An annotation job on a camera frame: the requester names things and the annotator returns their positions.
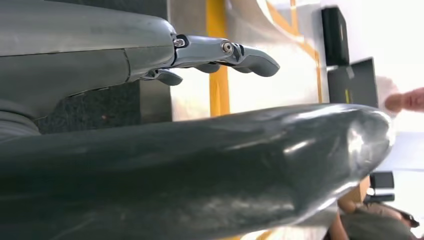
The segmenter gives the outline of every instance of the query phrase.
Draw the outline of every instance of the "black monitor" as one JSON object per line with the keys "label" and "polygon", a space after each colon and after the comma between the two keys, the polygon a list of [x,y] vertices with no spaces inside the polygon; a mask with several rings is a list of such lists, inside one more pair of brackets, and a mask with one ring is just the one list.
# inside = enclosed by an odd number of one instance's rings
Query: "black monitor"
{"label": "black monitor", "polygon": [[379,107],[373,58],[329,70],[327,78],[330,103]]}

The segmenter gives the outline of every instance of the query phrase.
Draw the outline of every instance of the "screw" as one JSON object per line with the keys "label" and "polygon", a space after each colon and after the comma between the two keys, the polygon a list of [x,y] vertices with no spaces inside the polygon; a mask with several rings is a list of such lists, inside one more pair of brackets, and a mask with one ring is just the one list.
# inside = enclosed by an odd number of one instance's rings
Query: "screw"
{"label": "screw", "polygon": [[233,54],[234,47],[233,47],[233,44],[230,41],[228,41],[228,40],[223,41],[222,44],[221,44],[221,48],[222,48],[222,51],[225,54],[227,54],[227,55]]}
{"label": "screw", "polygon": [[186,41],[185,41],[184,39],[177,38],[177,39],[175,39],[175,40],[173,41],[173,45],[174,45],[176,48],[182,48],[182,47],[184,47],[184,46],[186,45]]}

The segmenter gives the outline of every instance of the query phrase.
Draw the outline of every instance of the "robotic finger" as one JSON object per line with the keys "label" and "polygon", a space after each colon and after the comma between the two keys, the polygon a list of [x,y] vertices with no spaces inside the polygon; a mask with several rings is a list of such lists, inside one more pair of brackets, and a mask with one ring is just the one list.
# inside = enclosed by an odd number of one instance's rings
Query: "robotic finger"
{"label": "robotic finger", "polygon": [[174,68],[214,73],[229,66],[263,77],[280,68],[261,50],[224,38],[178,35],[166,20],[143,14],[0,1],[0,22],[0,112],[30,119],[90,90],[137,80],[178,85],[183,79]]}
{"label": "robotic finger", "polygon": [[213,73],[219,65],[233,67],[241,73],[255,73],[270,77],[280,69],[278,63],[265,52],[224,38],[178,35],[174,68],[195,67]]}

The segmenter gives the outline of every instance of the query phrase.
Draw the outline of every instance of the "black speaker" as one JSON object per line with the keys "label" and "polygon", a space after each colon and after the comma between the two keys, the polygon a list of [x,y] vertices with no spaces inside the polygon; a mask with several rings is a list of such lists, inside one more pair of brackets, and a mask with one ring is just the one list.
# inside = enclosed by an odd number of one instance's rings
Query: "black speaker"
{"label": "black speaker", "polygon": [[349,65],[349,46],[346,21],[337,6],[321,10],[327,66]]}

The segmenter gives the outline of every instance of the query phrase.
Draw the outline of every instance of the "yellow line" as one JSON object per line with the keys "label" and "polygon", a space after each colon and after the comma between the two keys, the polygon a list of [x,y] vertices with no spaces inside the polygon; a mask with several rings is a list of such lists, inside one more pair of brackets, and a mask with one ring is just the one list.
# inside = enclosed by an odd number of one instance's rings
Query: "yellow line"
{"label": "yellow line", "polygon": [[284,19],[283,16],[278,12],[278,10],[272,5],[272,3],[269,3],[266,1],[266,5],[268,6],[269,13],[271,14],[272,20],[284,31],[288,32],[289,34],[296,36],[296,31],[293,29],[292,26],[290,26],[289,22]]}
{"label": "yellow line", "polygon": [[[210,37],[227,37],[225,0],[206,0],[206,30]],[[230,113],[230,93],[228,68],[221,66],[219,71],[209,75],[210,115],[212,117]]]}
{"label": "yellow line", "polygon": [[[290,0],[291,7],[291,21],[293,23],[292,26],[284,19],[283,16],[278,12],[278,10],[268,1],[266,2],[269,13],[271,14],[272,20],[284,31],[292,34],[294,36],[299,36],[300,33],[298,31],[298,15],[296,12],[296,0]],[[307,42],[297,42],[297,45],[301,49],[303,49],[314,61],[316,64],[316,84],[318,91],[318,102],[323,102],[323,90],[322,90],[322,82],[321,82],[321,63],[320,63],[320,54]]]}
{"label": "yellow line", "polygon": [[345,89],[344,90],[344,95],[346,96],[346,103],[350,104],[350,100],[349,100],[349,90]]}
{"label": "yellow line", "polygon": [[291,26],[293,27],[296,35],[300,35],[299,33],[299,25],[298,25],[298,12],[296,9],[296,0],[290,0],[290,12],[291,12]]}
{"label": "yellow line", "polygon": [[316,87],[318,89],[318,103],[323,103],[323,85],[321,81],[321,63],[320,53],[315,51],[315,64],[316,64]]}

